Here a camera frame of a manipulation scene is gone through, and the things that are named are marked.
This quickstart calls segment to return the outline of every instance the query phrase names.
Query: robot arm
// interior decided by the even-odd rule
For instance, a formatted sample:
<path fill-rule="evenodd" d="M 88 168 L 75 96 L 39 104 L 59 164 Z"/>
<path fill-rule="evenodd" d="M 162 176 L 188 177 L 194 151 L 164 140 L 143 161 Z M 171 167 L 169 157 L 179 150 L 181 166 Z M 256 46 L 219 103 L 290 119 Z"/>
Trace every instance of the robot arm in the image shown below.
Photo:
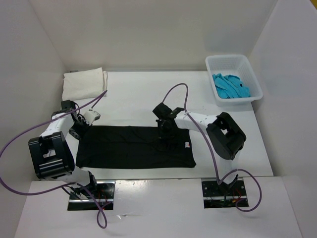
<path fill-rule="evenodd" d="M 200 132 L 183 108 L 172 111 L 168 106 L 160 103 L 153 113 L 158 117 L 158 132 L 161 139 L 173 137 L 177 128 Z M 218 163 L 220 175 L 224 176 L 236 169 L 239 152 L 243 148 L 246 136 L 232 117 L 228 113 L 221 113 L 218 116 L 198 113 L 190 113 L 190 115 L 209 137 L 214 151 L 221 157 Z M 236 178 L 237 175 L 232 173 L 224 182 L 227 185 L 234 184 Z"/>
<path fill-rule="evenodd" d="M 62 110 L 53 113 L 52 119 L 75 109 L 75 103 L 68 100 L 61 102 Z M 69 150 L 65 136 L 70 133 L 81 139 L 100 114 L 88 110 L 83 116 L 72 113 L 50 123 L 48 128 L 36 138 L 29 140 L 29 149 L 36 176 L 39 179 L 60 180 L 79 183 L 90 191 L 96 190 L 96 180 L 89 171 L 75 166 L 74 158 Z M 73 186 L 76 193 L 82 189 Z"/>

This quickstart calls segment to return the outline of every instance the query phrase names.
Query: black cloth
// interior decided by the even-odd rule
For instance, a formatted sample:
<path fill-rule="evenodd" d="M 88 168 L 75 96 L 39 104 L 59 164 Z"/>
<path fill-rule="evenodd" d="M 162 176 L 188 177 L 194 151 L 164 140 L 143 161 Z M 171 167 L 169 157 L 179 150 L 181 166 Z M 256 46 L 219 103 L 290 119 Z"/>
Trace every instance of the black cloth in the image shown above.
<path fill-rule="evenodd" d="M 193 168 L 189 130 L 159 139 L 157 127 L 92 126 L 79 142 L 78 167 L 108 169 Z"/>

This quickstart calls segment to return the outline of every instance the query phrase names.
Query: turquoise towel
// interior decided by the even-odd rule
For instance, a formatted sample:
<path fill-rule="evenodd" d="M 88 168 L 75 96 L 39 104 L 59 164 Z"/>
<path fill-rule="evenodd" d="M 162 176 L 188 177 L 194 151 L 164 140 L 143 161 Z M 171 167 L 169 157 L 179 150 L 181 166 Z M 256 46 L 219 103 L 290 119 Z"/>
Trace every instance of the turquoise towel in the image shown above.
<path fill-rule="evenodd" d="M 234 75 L 222 76 L 221 73 L 212 75 L 218 96 L 220 98 L 249 98 L 250 90 L 244 86 L 239 77 Z"/>

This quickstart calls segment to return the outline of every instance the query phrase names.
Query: folded white towel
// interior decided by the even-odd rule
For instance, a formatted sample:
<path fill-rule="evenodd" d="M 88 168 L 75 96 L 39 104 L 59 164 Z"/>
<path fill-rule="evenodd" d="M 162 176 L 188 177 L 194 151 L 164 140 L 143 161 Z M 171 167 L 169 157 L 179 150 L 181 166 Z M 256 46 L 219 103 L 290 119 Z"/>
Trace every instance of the folded white towel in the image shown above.
<path fill-rule="evenodd" d="M 107 85 L 107 72 L 102 68 L 64 74 L 62 99 L 78 100 L 100 95 Z"/>

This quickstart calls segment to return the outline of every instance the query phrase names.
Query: white table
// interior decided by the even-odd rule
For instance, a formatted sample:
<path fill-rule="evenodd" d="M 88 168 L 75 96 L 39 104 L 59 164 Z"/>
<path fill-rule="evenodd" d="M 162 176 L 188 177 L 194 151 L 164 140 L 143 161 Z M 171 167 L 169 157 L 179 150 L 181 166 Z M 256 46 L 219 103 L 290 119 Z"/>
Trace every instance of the white table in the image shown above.
<path fill-rule="evenodd" d="M 108 93 L 95 106 L 101 118 L 94 125 L 156 126 L 152 113 L 167 91 L 177 83 L 187 83 L 189 111 L 219 115 L 228 112 L 247 136 L 239 157 L 239 167 L 254 176 L 273 176 L 260 130 L 251 104 L 220 108 L 215 104 L 207 72 L 109 72 Z M 183 107 L 185 87 L 173 90 L 166 105 L 174 109 Z M 81 106 L 89 100 L 78 100 Z M 163 168 L 142 170 L 93 169 L 96 179 L 172 179 L 211 178 L 215 172 L 205 141 L 198 132 L 190 132 L 193 155 L 197 165 L 194 168 Z M 76 158 L 78 141 L 68 135 L 70 150 Z"/>
<path fill-rule="evenodd" d="M 301 238 L 283 181 L 258 178 L 263 200 L 257 210 L 204 209 L 200 179 L 117 181 L 108 227 L 96 223 L 97 211 L 67 211 L 61 189 L 28 196 L 15 238 Z M 244 178 L 250 206 L 259 198 L 251 178 Z M 63 184 L 34 181 L 30 192 Z"/>

